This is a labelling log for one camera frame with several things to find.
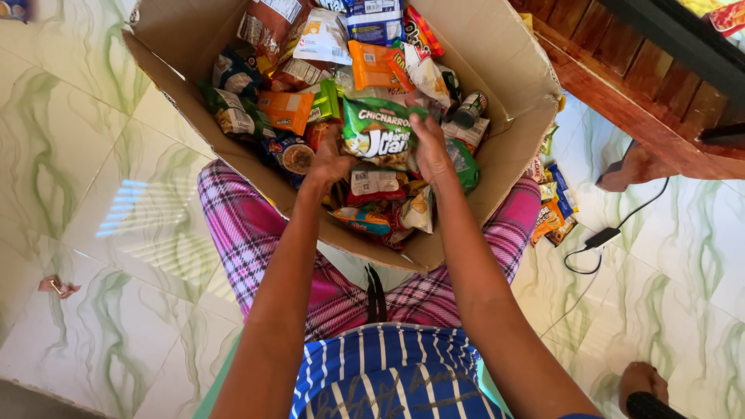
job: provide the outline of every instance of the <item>wooden furniture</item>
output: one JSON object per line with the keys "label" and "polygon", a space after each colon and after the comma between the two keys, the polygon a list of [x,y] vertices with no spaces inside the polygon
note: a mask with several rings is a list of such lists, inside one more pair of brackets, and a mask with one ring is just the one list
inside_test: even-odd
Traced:
{"label": "wooden furniture", "polygon": [[562,87],[638,142],[599,187],[621,192],[672,174],[745,179],[742,147],[699,138],[705,129],[745,122],[745,108],[596,0],[510,2],[533,14],[536,38]]}

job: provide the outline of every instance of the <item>marble tile floor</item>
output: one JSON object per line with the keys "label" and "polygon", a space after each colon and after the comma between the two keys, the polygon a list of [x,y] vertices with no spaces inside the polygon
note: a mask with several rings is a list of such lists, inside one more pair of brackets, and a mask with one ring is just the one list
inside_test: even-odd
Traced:
{"label": "marble tile floor", "polygon": [[[242,314],[196,196],[214,156],[127,56],[132,3],[46,1],[29,25],[0,21],[18,40],[0,46],[0,376],[112,418],[189,418]],[[513,291],[531,325],[609,418],[632,360],[661,371],[687,417],[745,417],[745,182],[675,177],[594,278],[572,274],[564,255],[662,181],[600,191],[630,138],[572,97],[557,123],[549,159],[580,226],[524,252]],[[361,283],[362,261],[319,249]],[[80,291],[36,292],[52,273]],[[387,289],[407,276],[381,274]]]}

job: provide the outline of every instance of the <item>person's right hand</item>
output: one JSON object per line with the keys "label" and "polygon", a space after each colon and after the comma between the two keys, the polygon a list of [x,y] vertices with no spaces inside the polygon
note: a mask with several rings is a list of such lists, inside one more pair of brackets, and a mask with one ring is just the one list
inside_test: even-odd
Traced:
{"label": "person's right hand", "polygon": [[440,178],[455,175],[453,162],[445,148],[443,129],[431,116],[422,121],[419,115],[412,113],[409,122],[419,138],[415,151],[416,164],[424,180],[434,186]]}

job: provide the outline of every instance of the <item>person's left hand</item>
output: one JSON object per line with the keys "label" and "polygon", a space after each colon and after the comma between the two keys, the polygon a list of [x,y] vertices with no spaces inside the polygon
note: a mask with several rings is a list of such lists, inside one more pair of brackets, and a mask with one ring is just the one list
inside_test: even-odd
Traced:
{"label": "person's left hand", "polygon": [[312,183],[323,186],[324,195],[329,193],[331,185],[348,175],[357,159],[349,155],[339,155],[340,125],[329,125],[329,130],[321,139],[318,151],[311,164],[311,170],[305,177],[303,185]]}

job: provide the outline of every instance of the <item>can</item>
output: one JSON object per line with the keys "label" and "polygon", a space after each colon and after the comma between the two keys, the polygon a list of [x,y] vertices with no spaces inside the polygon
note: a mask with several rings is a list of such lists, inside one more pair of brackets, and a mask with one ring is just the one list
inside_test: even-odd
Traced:
{"label": "can", "polygon": [[453,113],[453,122],[461,129],[470,130],[488,104],[489,99],[484,92],[477,90],[471,93]]}

